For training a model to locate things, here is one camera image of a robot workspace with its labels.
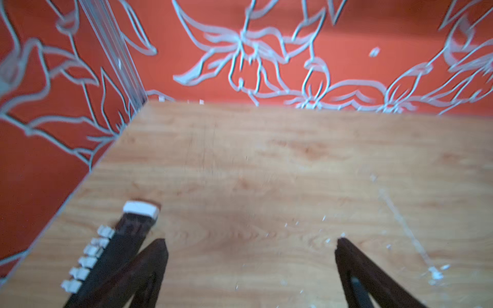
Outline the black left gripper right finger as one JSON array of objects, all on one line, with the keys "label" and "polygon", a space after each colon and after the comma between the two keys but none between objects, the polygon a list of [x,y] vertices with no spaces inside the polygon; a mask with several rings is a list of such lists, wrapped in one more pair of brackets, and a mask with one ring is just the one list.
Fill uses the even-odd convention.
[{"label": "black left gripper right finger", "polygon": [[349,307],[424,307],[345,237],[337,240],[335,261]]}]

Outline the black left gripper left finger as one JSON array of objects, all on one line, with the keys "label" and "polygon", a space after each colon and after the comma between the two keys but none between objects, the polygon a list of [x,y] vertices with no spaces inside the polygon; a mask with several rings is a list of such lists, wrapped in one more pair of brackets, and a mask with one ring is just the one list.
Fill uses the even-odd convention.
[{"label": "black left gripper left finger", "polygon": [[91,291],[72,307],[155,307],[168,263],[163,238],[150,243],[102,286]]}]

